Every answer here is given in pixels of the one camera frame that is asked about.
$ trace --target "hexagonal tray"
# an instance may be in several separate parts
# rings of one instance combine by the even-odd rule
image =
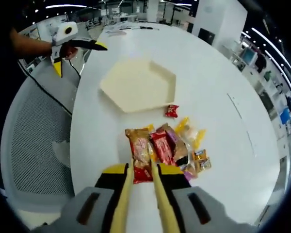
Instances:
[[[176,75],[151,60],[128,59],[111,68],[100,88],[123,112],[138,112],[171,104]]]

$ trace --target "monitor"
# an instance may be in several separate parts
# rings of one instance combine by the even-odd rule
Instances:
[[[247,47],[242,51],[241,58],[247,65],[252,65],[258,58],[258,53]]]

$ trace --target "small red packet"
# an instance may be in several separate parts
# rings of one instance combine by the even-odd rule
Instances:
[[[165,116],[177,118],[178,117],[177,108],[179,108],[178,105],[173,105],[173,104],[169,105],[167,108],[167,112],[165,113]]]
[[[167,142],[166,132],[151,133],[151,138],[160,162],[167,165],[174,165],[175,163]]]

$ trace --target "food package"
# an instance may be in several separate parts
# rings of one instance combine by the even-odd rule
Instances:
[[[178,161],[188,155],[188,150],[184,141],[176,134],[176,132],[166,123],[157,129],[157,132],[166,132],[167,142],[173,153],[174,161]]]
[[[185,167],[183,174],[188,181],[190,181],[191,179],[196,179],[197,178],[197,171],[194,167],[194,164],[193,163],[188,164]]]
[[[148,129],[150,133],[153,133],[155,132],[155,128],[154,128],[154,125],[153,124],[150,124],[148,125],[147,127],[145,127],[145,129]],[[157,154],[153,148],[153,145],[150,143],[148,143],[148,146],[149,146],[149,154],[150,154],[150,158],[156,163],[158,162],[158,157],[157,157]]]
[[[177,108],[179,108],[178,105],[174,105],[174,104],[169,105],[168,108],[167,108],[167,111],[165,113],[165,116],[166,117],[177,118],[178,117]]]
[[[194,153],[194,160],[205,160],[207,159],[206,150],[200,150]]]
[[[211,168],[211,162],[209,158],[198,160],[198,169],[199,172]]]
[[[189,144],[192,150],[196,150],[199,148],[206,130],[197,130],[197,128],[190,125],[190,120],[186,117],[177,125],[175,132]]]
[[[134,183],[153,181],[149,154],[149,130],[127,129],[125,135],[129,138],[134,159]]]
[[[167,142],[166,132],[151,133],[151,139],[160,162],[167,165],[174,165],[175,163]]]

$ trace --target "desk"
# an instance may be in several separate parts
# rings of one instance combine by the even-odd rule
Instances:
[[[131,22],[134,22],[135,19],[137,18],[137,16],[136,16],[136,15],[129,15],[129,16],[113,16],[113,20],[114,20],[115,23],[120,23],[122,18],[126,19],[125,21],[131,21]]]
[[[160,30],[125,30],[126,35],[111,37],[104,30],[98,40],[108,51],[92,52],[83,70],[70,136],[75,194],[94,186],[105,167],[130,160],[124,129],[166,122],[174,127],[189,116],[207,129],[201,148],[212,163],[191,185],[221,202],[234,221],[253,224],[279,173],[276,136],[261,100],[237,68],[206,42],[176,27],[134,24],[141,25]],[[179,119],[163,117],[163,109],[124,114],[101,92],[99,83],[108,70],[133,57],[150,58],[177,75]],[[153,183],[132,188],[127,232],[136,229],[162,232]]]

